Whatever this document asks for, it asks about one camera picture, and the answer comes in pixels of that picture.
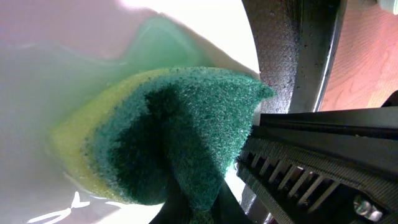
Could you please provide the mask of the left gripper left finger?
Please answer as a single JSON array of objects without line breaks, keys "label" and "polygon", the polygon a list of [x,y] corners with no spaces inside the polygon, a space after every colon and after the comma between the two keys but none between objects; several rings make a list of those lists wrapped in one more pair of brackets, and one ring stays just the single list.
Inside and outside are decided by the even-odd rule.
[{"label": "left gripper left finger", "polygon": [[176,185],[150,224],[249,224],[252,221],[223,180],[216,188],[190,195]]}]

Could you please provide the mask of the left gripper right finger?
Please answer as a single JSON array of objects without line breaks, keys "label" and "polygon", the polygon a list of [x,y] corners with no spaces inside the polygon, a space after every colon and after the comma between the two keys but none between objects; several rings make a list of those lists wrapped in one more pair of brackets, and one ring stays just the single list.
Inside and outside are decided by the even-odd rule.
[{"label": "left gripper right finger", "polygon": [[262,114],[238,166],[279,223],[396,223],[397,108]]}]

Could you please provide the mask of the green yellow sponge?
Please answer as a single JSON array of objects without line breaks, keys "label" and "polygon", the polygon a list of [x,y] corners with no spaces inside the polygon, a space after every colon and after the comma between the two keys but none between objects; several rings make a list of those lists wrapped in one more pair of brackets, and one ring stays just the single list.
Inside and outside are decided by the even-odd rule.
[{"label": "green yellow sponge", "polygon": [[156,205],[178,185],[216,188],[252,130],[263,82],[222,68],[164,68],[117,83],[52,131],[53,146],[86,190]]}]

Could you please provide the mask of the light green plate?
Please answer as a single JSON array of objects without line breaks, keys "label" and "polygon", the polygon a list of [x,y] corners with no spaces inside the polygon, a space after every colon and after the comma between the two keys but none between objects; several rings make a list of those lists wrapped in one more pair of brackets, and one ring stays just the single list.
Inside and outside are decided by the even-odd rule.
[{"label": "light green plate", "polygon": [[398,0],[377,0],[380,8],[393,15],[398,15]]}]

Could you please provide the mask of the white plate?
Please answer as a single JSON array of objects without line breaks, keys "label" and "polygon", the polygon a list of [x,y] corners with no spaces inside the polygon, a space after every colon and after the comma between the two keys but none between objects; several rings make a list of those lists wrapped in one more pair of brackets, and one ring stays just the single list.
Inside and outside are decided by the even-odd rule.
[{"label": "white plate", "polygon": [[130,73],[178,65],[158,19],[183,31],[186,62],[259,75],[241,1],[2,1],[1,222],[149,223],[160,206],[81,188],[54,158],[50,130]]}]

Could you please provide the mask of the round black serving tray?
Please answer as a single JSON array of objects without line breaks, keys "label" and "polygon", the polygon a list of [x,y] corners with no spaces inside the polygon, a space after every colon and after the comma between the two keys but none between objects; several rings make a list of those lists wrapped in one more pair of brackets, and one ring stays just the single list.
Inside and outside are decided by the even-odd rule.
[{"label": "round black serving tray", "polygon": [[276,96],[261,113],[317,112],[340,39],[346,0],[243,0],[260,79]]}]

